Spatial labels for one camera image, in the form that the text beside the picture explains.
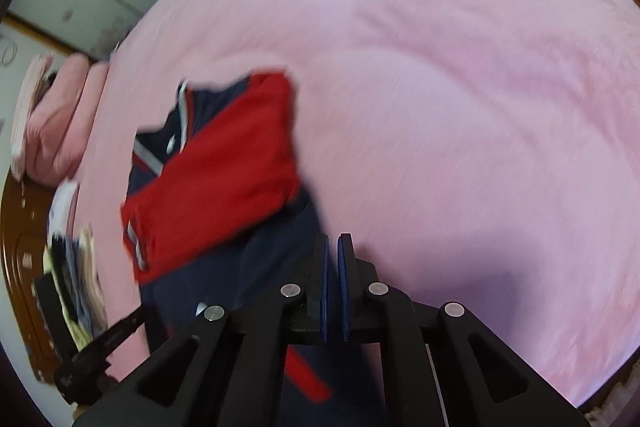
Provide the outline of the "red and navy jacket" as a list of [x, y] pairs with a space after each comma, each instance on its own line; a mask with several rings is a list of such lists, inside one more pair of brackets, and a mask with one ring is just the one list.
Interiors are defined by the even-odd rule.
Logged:
[[[260, 70], [218, 91], [181, 83], [163, 126], [134, 137], [120, 219], [150, 311], [151, 355], [210, 306], [254, 306], [323, 234], [298, 175], [293, 124], [288, 76]], [[330, 337], [340, 298], [330, 250], [328, 268], [328, 337], [288, 346], [273, 426], [367, 421], [362, 354]]]

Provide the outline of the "light green folded garment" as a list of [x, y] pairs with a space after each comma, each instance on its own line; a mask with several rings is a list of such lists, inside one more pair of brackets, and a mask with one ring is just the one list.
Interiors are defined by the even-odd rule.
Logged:
[[50, 230], [42, 261], [43, 273], [53, 277], [70, 337], [82, 350], [107, 329], [91, 229], [81, 229], [76, 237]]

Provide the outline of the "brown wooden headboard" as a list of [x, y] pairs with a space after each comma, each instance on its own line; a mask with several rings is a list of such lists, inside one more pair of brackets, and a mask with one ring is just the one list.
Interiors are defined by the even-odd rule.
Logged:
[[54, 191], [9, 174], [1, 197], [1, 265], [30, 370], [52, 385], [54, 373], [76, 352], [43, 253]]

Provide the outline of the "pink folded quilt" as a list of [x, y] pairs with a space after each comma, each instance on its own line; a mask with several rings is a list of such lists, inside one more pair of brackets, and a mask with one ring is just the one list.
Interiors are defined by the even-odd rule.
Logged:
[[87, 150], [110, 64], [67, 57], [26, 126], [26, 174], [54, 187], [73, 178]]

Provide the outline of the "pink bed sheet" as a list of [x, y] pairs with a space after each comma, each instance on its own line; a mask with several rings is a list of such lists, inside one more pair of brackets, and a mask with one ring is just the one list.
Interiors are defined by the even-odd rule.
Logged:
[[638, 348], [634, 0], [158, 0], [78, 172], [111, 321], [140, 301], [119, 223], [134, 134], [181, 80], [271, 66], [326, 231], [384, 281], [460, 301], [574, 404]]

